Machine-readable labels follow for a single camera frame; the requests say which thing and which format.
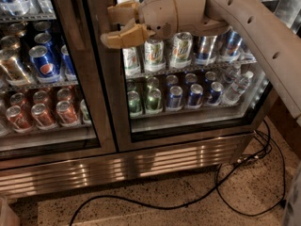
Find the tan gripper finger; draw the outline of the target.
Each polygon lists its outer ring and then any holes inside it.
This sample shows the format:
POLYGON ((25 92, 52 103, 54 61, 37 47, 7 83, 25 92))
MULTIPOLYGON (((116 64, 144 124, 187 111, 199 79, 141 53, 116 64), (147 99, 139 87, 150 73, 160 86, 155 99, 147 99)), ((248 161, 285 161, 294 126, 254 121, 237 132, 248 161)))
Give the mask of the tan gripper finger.
POLYGON ((103 33, 100 39, 107 48, 125 49, 142 45, 155 32, 145 24, 137 24, 135 19, 130 20, 120 31, 103 33))
POLYGON ((138 20, 138 7, 140 3, 129 0, 107 8, 110 24, 127 24, 131 20, 138 20))

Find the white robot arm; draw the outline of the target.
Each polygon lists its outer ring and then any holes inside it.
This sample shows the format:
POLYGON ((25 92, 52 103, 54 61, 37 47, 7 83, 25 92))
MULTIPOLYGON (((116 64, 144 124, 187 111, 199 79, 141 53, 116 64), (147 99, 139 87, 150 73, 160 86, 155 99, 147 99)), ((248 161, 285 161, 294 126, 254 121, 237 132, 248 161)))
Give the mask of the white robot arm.
POLYGON ((110 24, 120 31, 101 35, 111 49, 135 47, 149 38, 166 40, 179 32, 194 36, 239 33, 260 62, 295 119, 301 117, 301 40, 260 0, 144 0, 109 7, 110 24))

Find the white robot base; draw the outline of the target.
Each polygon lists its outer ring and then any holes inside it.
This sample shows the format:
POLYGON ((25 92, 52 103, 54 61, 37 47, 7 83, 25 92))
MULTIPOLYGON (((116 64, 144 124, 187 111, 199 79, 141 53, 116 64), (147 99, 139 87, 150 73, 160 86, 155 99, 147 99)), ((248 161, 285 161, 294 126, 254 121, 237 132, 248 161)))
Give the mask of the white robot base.
POLYGON ((282 226, 301 226, 301 170, 293 179, 286 201, 282 226))

